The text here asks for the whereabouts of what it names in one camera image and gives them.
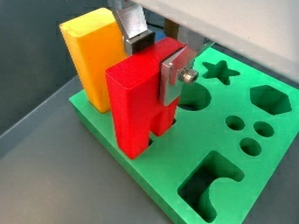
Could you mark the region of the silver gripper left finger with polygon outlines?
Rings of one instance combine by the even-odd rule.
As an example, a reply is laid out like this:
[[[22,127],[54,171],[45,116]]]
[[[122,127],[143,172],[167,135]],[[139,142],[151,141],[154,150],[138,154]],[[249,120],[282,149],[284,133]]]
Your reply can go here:
[[[143,51],[155,43],[155,33],[149,29],[143,7],[130,0],[107,0],[123,34],[126,54]]]

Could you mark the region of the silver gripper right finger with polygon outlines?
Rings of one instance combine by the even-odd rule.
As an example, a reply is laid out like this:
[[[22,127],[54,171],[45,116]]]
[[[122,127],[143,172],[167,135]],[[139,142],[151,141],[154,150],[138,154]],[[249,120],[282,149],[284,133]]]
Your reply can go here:
[[[193,84],[199,73],[193,69],[195,58],[214,44],[198,32],[179,28],[178,40],[185,47],[177,50],[162,62],[159,100],[169,106],[181,96],[183,84]]]

